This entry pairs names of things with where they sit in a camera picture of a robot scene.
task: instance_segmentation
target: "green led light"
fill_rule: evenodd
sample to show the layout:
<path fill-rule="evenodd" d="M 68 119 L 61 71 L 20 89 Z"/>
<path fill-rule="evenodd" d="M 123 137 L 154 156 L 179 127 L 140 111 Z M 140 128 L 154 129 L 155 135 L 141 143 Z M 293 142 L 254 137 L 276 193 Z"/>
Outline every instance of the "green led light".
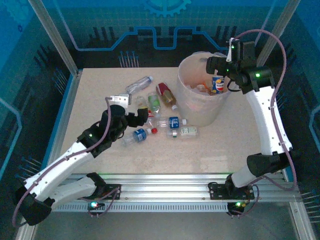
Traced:
<path fill-rule="evenodd" d="M 98 203 L 97 203 L 97 202 L 95 202 L 95 201 L 94 201 L 94 202 L 92 202 L 92 203 L 91 203 L 91 207 L 92 207 L 92 208 L 96 208 L 96 207 L 98 207 Z"/>

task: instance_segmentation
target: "blue label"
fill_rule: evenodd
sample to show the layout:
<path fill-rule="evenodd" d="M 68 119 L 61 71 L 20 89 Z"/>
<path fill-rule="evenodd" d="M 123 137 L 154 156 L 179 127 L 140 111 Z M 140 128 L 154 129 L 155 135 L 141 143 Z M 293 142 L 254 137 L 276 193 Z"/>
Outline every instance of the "blue label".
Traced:
<path fill-rule="evenodd" d="M 171 129 L 179 128 L 179 118 L 177 116 L 169 117 L 169 126 Z"/>
<path fill-rule="evenodd" d="M 134 138 L 137 140 L 137 142 L 142 142 L 143 140 L 146 140 L 147 138 L 147 134 L 145 132 L 145 130 L 143 130 L 142 128 L 138 129 L 137 131 L 133 132 L 134 134 Z"/>

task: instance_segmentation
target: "bottle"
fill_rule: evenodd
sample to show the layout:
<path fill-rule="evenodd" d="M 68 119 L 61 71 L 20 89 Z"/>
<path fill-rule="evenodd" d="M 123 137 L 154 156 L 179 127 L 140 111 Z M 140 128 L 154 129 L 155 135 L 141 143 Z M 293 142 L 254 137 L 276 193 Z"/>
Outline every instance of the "bottle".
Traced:
<path fill-rule="evenodd" d="M 139 92 L 140 90 L 148 87 L 152 83 L 153 80 L 154 80 L 154 78 L 152 76 L 145 76 L 145 77 L 139 79 L 138 81 L 127 86 L 125 88 L 125 91 L 128 94 L 135 94 L 135 93 Z"/>
<path fill-rule="evenodd" d="M 177 110 L 177 100 L 174 94 L 169 89 L 168 85 L 165 82 L 159 83 L 156 87 L 156 92 L 161 96 L 164 105 L 170 107 L 172 110 Z"/>
<path fill-rule="evenodd" d="M 147 136 L 151 134 L 151 129 L 147 128 L 144 130 L 143 128 L 140 128 L 134 132 L 132 132 L 129 135 L 125 135 L 122 138 L 122 144 L 127 147 L 133 143 L 140 143 L 147 139 Z"/>
<path fill-rule="evenodd" d="M 162 117 L 157 121 L 157 126 L 160 128 L 178 129 L 182 125 L 187 125 L 187 120 L 179 120 L 177 116 L 172 116 L 169 118 Z"/>
<path fill-rule="evenodd" d="M 137 104 L 139 109 L 147 109 L 148 108 L 146 99 L 143 96 L 137 96 L 136 97 L 136 104 Z M 149 109 L 148 109 L 148 119 L 146 121 L 146 124 L 147 124 L 148 127 L 151 128 L 151 132 L 153 134 L 156 134 L 158 132 L 157 124 L 155 122 L 154 115 L 152 114 L 152 112 Z"/>
<path fill-rule="evenodd" d="M 167 132 L 168 138 L 184 138 L 191 139 L 199 136 L 199 130 L 196 126 L 184 126 L 180 129 L 172 129 Z"/>
<path fill-rule="evenodd" d="M 148 93 L 148 102 L 150 106 L 151 112 L 154 114 L 154 117 L 157 119 L 161 117 L 161 112 L 160 112 L 160 101 L 158 98 L 158 95 L 155 91 Z"/>

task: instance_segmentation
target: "white bucket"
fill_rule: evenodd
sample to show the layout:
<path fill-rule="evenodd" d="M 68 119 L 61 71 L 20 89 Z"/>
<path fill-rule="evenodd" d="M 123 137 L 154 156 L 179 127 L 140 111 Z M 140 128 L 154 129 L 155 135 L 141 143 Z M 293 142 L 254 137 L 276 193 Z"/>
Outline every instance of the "white bucket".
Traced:
<path fill-rule="evenodd" d="M 180 115 L 193 126 L 203 127 L 214 122 L 225 103 L 230 91 L 227 89 L 229 78 L 224 79 L 223 93 L 208 95 L 199 92 L 197 85 L 206 80 L 212 81 L 213 74 L 206 72 L 207 59 L 221 57 L 221 53 L 196 52 L 185 58 L 178 68 L 177 90 L 175 97 Z"/>

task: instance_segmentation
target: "enclosure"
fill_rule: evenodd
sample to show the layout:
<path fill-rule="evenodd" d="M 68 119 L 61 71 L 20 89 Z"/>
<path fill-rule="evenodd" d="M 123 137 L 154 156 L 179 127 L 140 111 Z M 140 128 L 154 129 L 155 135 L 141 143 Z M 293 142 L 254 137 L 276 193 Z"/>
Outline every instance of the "enclosure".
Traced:
<path fill-rule="evenodd" d="M 270 229 L 280 239 L 318 239 L 319 12 L 316 0 L 1 1 L 3 239 L 153 239 L 155 233 L 163 234 L 157 239 L 273 239 Z M 186 57 L 227 54 L 226 42 L 251 29 L 274 33 L 285 47 L 287 68 L 276 101 L 287 136 L 301 153 L 294 161 L 301 195 L 261 180 L 261 204 L 251 218 L 235 221 L 210 209 L 210 180 L 222 183 L 260 151 L 254 115 L 238 92 L 230 94 L 213 124 L 200 128 L 201 138 L 194 142 L 154 136 L 144 147 L 123 149 L 116 141 L 94 163 L 78 168 L 64 183 L 97 172 L 125 186 L 104 218 L 91 219 L 86 205 L 75 201 L 36 227 L 12 227 L 17 180 L 44 169 L 99 120 L 104 97 L 149 75 L 175 92 L 178 66 Z M 255 41 L 258 63 L 268 66 L 277 82 L 283 67 L 279 46 L 265 34 L 242 40 Z M 164 116 L 170 114 L 163 110 Z M 274 178 L 290 186 L 290 167 Z M 244 230 L 248 225 L 250 231 Z"/>

